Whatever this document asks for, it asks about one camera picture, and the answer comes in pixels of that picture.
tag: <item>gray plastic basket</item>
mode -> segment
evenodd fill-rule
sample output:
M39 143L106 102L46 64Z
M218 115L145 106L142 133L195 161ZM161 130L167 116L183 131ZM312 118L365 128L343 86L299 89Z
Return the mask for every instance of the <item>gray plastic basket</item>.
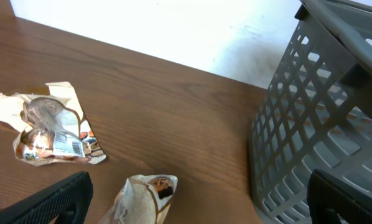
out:
M311 223L315 168L372 197L372 7L301 1L248 134L254 204L276 223Z

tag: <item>white label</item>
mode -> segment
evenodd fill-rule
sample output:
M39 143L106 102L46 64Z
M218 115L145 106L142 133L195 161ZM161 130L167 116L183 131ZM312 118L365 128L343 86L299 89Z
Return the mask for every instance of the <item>white label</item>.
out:
M70 134L55 132L53 140L53 155L84 157L82 142Z

